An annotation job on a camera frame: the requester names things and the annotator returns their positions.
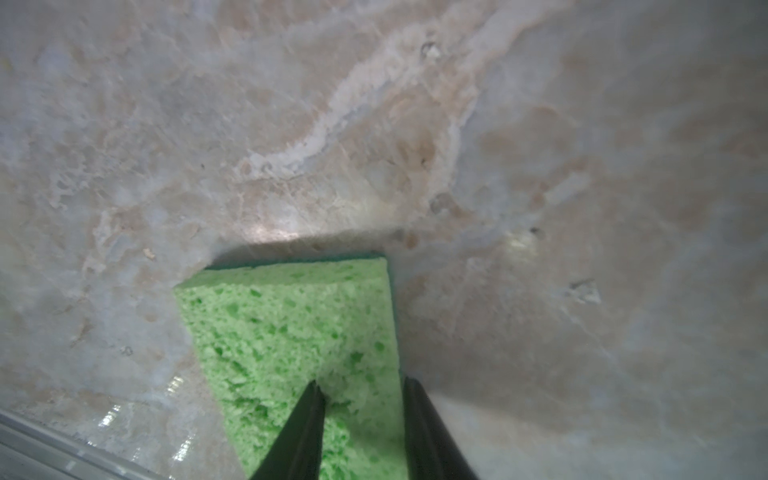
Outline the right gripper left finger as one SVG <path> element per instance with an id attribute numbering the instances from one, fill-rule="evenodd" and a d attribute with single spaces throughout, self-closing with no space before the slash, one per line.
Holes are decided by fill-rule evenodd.
<path id="1" fill-rule="evenodd" d="M 326 416 L 319 384 L 306 386 L 251 480 L 318 480 Z"/>

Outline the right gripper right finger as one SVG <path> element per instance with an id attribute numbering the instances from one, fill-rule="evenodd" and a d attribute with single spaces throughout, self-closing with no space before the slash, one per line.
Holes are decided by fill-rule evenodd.
<path id="1" fill-rule="evenodd" d="M 403 382 L 405 451 L 414 480 L 478 480 L 422 384 Z"/>

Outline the green sponge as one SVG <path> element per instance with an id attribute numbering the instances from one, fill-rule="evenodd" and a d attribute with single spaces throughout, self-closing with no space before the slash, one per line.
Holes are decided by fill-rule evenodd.
<path id="1" fill-rule="evenodd" d="M 407 477 L 384 258 L 207 269 L 174 296 L 246 474 L 316 382 L 326 399 L 320 477 Z"/>

